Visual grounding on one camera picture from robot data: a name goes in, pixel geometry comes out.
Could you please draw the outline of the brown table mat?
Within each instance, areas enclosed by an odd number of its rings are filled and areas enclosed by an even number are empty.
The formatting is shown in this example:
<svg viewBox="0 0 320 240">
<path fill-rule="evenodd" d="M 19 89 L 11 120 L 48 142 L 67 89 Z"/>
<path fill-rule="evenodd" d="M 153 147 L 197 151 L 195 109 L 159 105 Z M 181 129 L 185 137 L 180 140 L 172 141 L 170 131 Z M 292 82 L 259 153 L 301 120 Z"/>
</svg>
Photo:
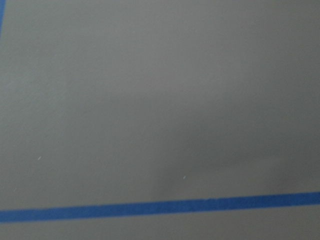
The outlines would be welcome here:
<svg viewBox="0 0 320 240">
<path fill-rule="evenodd" d="M 319 191 L 319 1 L 3 13 L 2 211 Z"/>
</svg>

